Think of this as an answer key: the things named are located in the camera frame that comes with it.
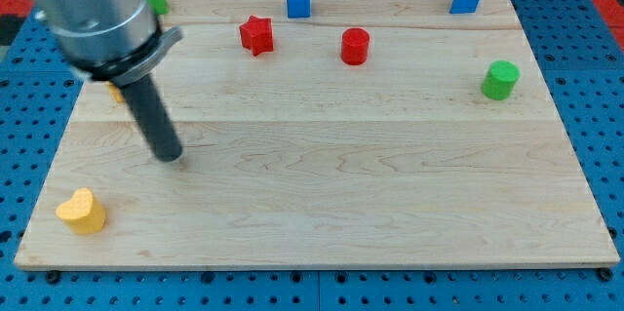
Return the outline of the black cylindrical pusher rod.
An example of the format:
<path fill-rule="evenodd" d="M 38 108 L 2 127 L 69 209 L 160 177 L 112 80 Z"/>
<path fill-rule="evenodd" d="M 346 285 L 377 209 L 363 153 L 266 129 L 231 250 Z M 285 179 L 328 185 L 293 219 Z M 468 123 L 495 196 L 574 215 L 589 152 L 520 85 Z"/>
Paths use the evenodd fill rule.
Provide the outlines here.
<path fill-rule="evenodd" d="M 182 154 L 176 129 L 150 74 L 121 88 L 152 155 L 161 162 L 172 162 Z"/>

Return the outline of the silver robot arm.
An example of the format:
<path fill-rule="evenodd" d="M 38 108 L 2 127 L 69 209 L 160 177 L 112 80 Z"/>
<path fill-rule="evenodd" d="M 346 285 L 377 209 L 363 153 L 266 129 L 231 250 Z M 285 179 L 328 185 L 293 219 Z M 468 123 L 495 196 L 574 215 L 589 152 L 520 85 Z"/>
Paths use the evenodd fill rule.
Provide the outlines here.
<path fill-rule="evenodd" d="M 72 71 L 118 89 L 155 158 L 177 159 L 182 145 L 151 72 L 181 29 L 163 30 L 148 0 L 34 1 Z"/>

